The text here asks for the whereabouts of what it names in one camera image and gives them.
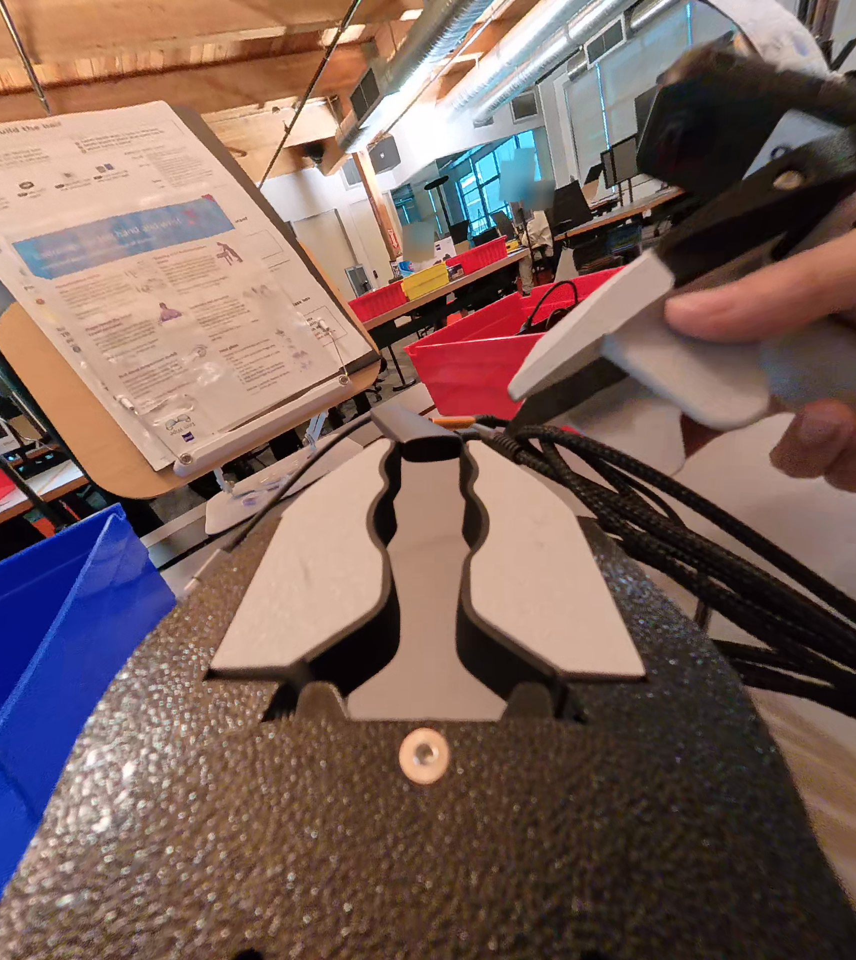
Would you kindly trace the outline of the dark grey USB hub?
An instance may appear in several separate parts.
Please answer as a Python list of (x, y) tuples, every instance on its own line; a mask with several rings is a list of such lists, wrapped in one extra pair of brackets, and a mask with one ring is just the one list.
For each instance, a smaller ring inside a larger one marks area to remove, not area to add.
[(465, 445), (457, 433), (405, 407), (387, 403), (375, 407), (371, 422), (398, 447), (403, 459), (413, 463), (457, 459)]

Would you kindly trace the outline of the red storage bin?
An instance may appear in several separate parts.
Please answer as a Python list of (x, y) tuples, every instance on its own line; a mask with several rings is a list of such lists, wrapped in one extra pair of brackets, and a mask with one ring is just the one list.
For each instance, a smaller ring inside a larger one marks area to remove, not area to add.
[(385, 287), (361, 294), (348, 302), (357, 320), (368, 323), (400, 306), (408, 303), (408, 297), (401, 281), (392, 282)]
[(463, 253), (448, 257), (445, 266), (448, 276), (453, 279), (467, 276), (494, 265), (507, 256), (507, 241), (497, 234), (494, 239), (478, 246), (471, 246)]

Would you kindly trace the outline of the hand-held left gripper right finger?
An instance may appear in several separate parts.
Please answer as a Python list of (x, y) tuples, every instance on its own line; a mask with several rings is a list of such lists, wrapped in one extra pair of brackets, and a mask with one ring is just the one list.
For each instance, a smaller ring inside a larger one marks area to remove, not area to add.
[(637, 683), (646, 669), (580, 519), (480, 440), (461, 452), (458, 658), (500, 698), (539, 684)]

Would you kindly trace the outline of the yellow bin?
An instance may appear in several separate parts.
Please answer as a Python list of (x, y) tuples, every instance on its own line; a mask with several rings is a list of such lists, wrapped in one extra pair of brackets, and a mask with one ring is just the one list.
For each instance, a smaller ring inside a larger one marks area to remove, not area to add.
[(408, 303), (435, 293), (449, 283), (449, 272), (446, 261), (439, 261), (434, 265), (415, 271), (402, 278), (401, 288)]

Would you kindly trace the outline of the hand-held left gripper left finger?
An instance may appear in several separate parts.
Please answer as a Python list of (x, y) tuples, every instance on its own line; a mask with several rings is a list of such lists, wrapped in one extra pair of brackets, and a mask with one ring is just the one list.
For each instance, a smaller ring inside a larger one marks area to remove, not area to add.
[(350, 694), (398, 652), (388, 546), (397, 534), (400, 448), (380, 438), (281, 516), (210, 672)]

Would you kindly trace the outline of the grey desk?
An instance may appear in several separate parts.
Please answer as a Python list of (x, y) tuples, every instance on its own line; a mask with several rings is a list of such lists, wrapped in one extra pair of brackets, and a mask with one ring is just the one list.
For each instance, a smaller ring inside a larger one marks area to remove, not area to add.
[(400, 646), (357, 717), (176, 749), (176, 956), (856, 958), (856, 722), (750, 703), (691, 599), (597, 535), (648, 683), (501, 720), (456, 653), (458, 464), (403, 470)]

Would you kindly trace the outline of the red divided bin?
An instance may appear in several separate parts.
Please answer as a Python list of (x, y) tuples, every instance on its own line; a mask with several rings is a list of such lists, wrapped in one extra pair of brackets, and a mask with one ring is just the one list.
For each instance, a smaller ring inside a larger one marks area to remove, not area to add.
[(509, 294), (405, 348), (439, 414), (491, 414), (510, 419), (520, 402), (508, 386), (542, 339), (548, 319), (585, 301), (620, 267)]

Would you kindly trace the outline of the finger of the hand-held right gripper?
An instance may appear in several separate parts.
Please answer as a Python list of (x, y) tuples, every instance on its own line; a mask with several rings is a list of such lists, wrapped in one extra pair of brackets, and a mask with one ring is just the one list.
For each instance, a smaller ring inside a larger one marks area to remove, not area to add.
[(664, 318), (675, 287), (672, 270), (645, 251), (543, 335), (507, 394), (530, 400), (603, 359), (701, 426), (726, 432), (762, 419), (770, 387), (758, 349), (675, 332)]

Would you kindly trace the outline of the person's right hand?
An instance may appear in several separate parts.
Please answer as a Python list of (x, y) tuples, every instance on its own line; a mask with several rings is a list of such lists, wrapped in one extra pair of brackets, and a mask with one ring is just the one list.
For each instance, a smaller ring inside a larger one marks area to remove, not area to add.
[[(836, 317), (856, 330), (856, 229), (736, 282), (669, 299), (664, 318), (682, 335), (752, 343)], [(770, 452), (792, 478), (821, 478), (856, 494), (856, 411), (819, 399), (794, 415)]]

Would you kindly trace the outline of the blue plastic bin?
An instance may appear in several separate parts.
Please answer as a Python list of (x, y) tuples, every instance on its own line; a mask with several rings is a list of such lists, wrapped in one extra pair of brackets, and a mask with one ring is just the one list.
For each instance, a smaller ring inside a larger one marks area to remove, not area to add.
[(0, 562), (0, 898), (87, 719), (175, 604), (120, 506)]

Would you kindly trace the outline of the wooden table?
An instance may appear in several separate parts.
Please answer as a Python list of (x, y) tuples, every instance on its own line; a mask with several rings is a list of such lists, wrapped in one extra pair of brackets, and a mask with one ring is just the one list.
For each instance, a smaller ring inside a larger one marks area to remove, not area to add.
[(483, 267), (480, 270), (462, 275), (433, 291), (417, 297), (414, 300), (396, 306), (374, 318), (360, 320), (359, 323), (365, 330), (372, 331), (383, 325), (392, 323), (400, 317), (413, 316), (414, 314), (419, 313), (423, 309), (427, 308), (427, 306), (433, 304), (435, 301), (440, 300), (447, 302), (447, 298), (450, 295), (459, 293), (462, 289), (466, 289), (472, 284), (485, 281), (490, 276), (494, 276), (502, 271), (512, 269), (521, 262), (523, 257), (524, 253), (522, 250), (515, 251), (506, 255), (500, 260)]

